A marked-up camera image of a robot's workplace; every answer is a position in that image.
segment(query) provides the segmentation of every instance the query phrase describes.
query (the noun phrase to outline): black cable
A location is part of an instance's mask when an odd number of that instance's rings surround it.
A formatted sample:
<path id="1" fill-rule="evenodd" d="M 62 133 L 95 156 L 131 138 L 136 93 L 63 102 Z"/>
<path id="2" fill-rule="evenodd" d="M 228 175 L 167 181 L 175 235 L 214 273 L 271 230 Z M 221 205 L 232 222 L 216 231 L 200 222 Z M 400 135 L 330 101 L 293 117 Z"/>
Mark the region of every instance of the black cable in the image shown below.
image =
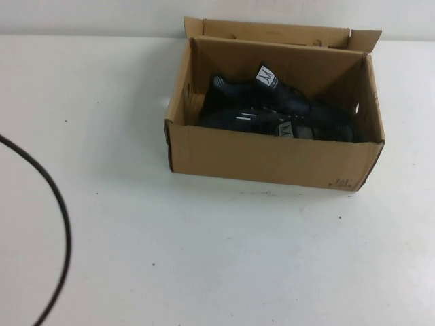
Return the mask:
<path id="1" fill-rule="evenodd" d="M 62 195 L 60 194 L 59 189 L 57 188 L 57 185 L 55 184 L 53 178 L 50 176 L 50 174 L 42 167 L 40 163 L 37 162 L 34 158 L 30 156 L 25 150 L 23 150 L 21 147 L 16 145 L 15 143 L 11 142 L 6 137 L 2 136 L 0 134 L 0 143 L 3 143 L 5 146 L 9 147 L 12 151 L 17 153 L 19 156 L 24 158 L 31 166 L 33 166 L 39 173 L 41 173 L 42 177 L 47 181 L 48 185 L 50 186 L 51 190 L 53 191 L 54 196 L 57 199 L 57 202 L 59 204 L 60 211 L 62 213 L 63 223 L 65 225 L 65 259 L 63 262 L 62 267 L 62 273 L 60 274 L 59 281 L 57 283 L 57 286 L 50 298 L 50 301 L 48 302 L 47 306 L 44 308 L 43 312 L 39 316 L 39 318 L 35 321 L 33 326 L 40 326 L 45 321 L 51 310 L 53 309 L 53 306 L 55 305 L 57 299 L 59 298 L 60 292 L 62 291 L 63 285 L 65 284 L 65 280 L 67 279 L 69 264 L 71 261 L 71 224 L 69 223 L 69 216 L 68 216 L 68 210 L 65 205 L 65 202 L 63 201 Z"/>

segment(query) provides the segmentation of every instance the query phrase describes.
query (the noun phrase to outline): white logo tag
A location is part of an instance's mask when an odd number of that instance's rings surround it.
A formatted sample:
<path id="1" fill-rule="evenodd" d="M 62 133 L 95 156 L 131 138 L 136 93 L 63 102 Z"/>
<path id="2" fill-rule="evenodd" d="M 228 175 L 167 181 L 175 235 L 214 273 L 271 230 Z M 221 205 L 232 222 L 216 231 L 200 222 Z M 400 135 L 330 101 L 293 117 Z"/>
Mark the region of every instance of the white logo tag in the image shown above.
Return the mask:
<path id="1" fill-rule="evenodd" d="M 256 79 L 261 81 L 262 83 L 265 83 L 267 86 L 270 86 L 275 79 L 275 75 L 265 66 L 262 66 L 257 74 Z"/>
<path id="2" fill-rule="evenodd" d="M 287 137 L 287 138 L 294 138 L 291 121 L 286 121 L 286 122 L 283 122 L 282 124 L 279 125 L 278 136 Z"/>

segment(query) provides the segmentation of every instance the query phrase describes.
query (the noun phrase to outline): cardboard box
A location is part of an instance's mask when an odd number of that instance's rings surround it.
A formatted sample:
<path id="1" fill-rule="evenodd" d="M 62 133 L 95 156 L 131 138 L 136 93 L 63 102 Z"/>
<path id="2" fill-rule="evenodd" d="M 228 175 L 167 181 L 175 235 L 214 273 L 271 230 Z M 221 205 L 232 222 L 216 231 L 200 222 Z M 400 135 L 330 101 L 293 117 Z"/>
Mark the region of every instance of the cardboard box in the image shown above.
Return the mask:
<path id="1" fill-rule="evenodd" d="M 372 59 L 381 31 L 185 18 L 186 48 L 164 130 L 173 172 L 356 191 L 385 144 Z M 209 78 L 283 82 L 350 112 L 366 143 L 287 139 L 195 126 Z"/>

